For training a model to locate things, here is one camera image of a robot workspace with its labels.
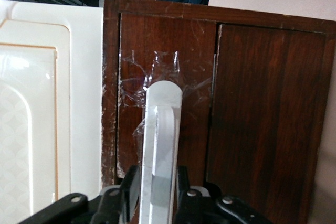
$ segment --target wood grain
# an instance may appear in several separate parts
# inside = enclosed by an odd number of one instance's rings
[[[128,83],[129,90],[141,87],[144,73],[151,72],[155,51],[169,52],[169,55],[179,52],[182,88],[212,79],[216,23],[122,14],[121,24],[120,79],[136,79]],[[125,60],[130,57],[135,59],[136,66]],[[202,185],[204,179],[210,97],[211,83],[207,83],[183,98],[178,163],[188,166],[191,181],[195,185]],[[119,114],[120,175],[139,160],[136,155],[139,145],[132,133],[142,120],[142,108],[133,107],[134,103],[130,100],[123,102],[127,105],[121,104]]]
[[[325,39],[221,27],[207,181],[274,223],[307,222],[314,174],[306,174],[316,166],[328,96]]]

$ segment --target white handle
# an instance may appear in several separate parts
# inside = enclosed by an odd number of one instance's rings
[[[139,224],[172,223],[182,91],[172,82],[146,94]]]

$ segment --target clear tape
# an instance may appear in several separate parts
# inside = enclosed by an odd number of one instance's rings
[[[190,59],[180,62],[177,51],[173,53],[155,51],[151,66],[144,66],[140,62],[142,62],[142,59],[138,59],[134,51],[129,57],[121,57],[121,66],[123,69],[127,69],[128,77],[127,79],[120,78],[119,106],[144,108],[148,87],[161,80],[172,81],[177,84],[183,91],[183,100],[193,96],[192,99],[188,99],[188,105],[198,106],[203,102],[209,101],[211,97],[213,62],[205,61],[202,64],[195,64]],[[211,74],[202,80],[186,78],[187,73],[183,71],[186,65],[193,72],[209,72]],[[138,144],[139,164],[142,163],[144,124],[145,121],[142,120],[133,132],[133,138]]]

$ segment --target dark wood panel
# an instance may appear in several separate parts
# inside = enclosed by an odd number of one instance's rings
[[[181,83],[196,87],[204,80],[211,80],[216,31],[214,22],[122,14],[120,79],[134,78],[123,85],[127,85],[128,90],[138,90],[144,73],[151,72],[155,51],[170,52],[171,56],[179,52]],[[130,64],[132,60],[128,59],[135,59],[137,63]],[[204,179],[210,96],[211,83],[208,82],[183,98],[178,163],[188,166],[194,185],[201,185]],[[142,108],[135,105],[130,99],[121,99],[119,107],[118,171],[121,177],[139,159],[140,146],[132,133],[142,120]]]
[[[307,223],[332,62],[325,39],[221,27],[207,181],[274,223]]]
[[[119,59],[119,17],[118,2],[104,7],[103,27],[103,69],[102,69],[102,186],[115,184],[116,139],[117,139],[117,97]]]
[[[290,30],[318,31],[332,33],[336,31],[336,22],[315,18],[305,18],[282,14],[238,10],[206,5],[190,5],[167,1],[151,0],[105,0],[118,1],[119,12],[160,15],[187,19],[211,20],[219,23],[251,26],[274,27]]]

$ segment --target metal rivet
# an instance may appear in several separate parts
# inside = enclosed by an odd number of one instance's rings
[[[113,190],[112,192],[109,193],[110,196],[115,196],[115,195],[118,195],[119,193],[119,190],[118,189],[115,189]]]
[[[195,197],[197,195],[196,191],[195,190],[189,190],[187,192],[187,195],[190,196],[190,197]]]
[[[227,197],[227,196],[224,196],[224,197],[222,198],[222,202],[223,202],[224,204],[232,204],[232,203],[233,203],[232,199],[231,199],[230,197]]]
[[[72,199],[71,199],[71,202],[72,202],[72,203],[80,202],[80,197],[77,196],[77,197],[72,198]]]

